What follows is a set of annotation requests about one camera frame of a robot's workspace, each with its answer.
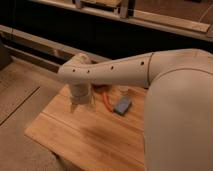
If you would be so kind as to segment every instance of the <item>blue sponge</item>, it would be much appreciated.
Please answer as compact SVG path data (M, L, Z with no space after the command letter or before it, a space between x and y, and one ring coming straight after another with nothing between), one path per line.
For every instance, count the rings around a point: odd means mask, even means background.
M114 107L114 112L119 115L124 115L132 105L128 97L122 97Z

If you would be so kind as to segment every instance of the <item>floor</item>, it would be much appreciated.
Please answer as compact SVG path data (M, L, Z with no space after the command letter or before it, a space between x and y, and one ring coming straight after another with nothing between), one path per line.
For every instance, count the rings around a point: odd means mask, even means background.
M167 15L207 24L213 23L213 0L135 0L134 10Z
M67 161L56 159L50 151L24 135L27 126L64 84L55 73L21 60L15 59L4 70L8 68L15 68L17 73L36 83L38 88L0 125L0 171L79 170Z

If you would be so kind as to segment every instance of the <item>metal shelf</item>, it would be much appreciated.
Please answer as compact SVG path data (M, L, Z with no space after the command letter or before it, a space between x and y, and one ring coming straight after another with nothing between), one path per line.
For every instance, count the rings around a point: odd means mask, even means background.
M127 16L129 0L122 1L121 7L118 7L121 8L120 13L118 13L116 9L114 12L110 12L98 8L82 6L81 0L76 0L76 4L73 4L72 0L30 1L213 42L213 37L209 36L208 32L211 30L211 25L209 24L137 10L133 11L133 16Z

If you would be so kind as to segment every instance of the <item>black panel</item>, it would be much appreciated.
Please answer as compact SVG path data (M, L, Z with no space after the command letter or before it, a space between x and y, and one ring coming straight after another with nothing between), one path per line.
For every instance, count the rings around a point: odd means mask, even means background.
M15 0L0 1L0 24L12 26L13 11L15 10Z
M112 59L180 48L213 52L209 42L27 0L17 1L15 27Z

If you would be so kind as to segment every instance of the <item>gray floor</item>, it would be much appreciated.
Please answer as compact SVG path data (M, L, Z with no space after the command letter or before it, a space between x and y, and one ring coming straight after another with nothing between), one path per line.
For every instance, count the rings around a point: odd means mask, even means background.
M15 60L11 66L36 82L39 89L0 126L0 171L80 170L67 161L57 160L50 151L24 135L26 127L64 84L56 74L35 65Z

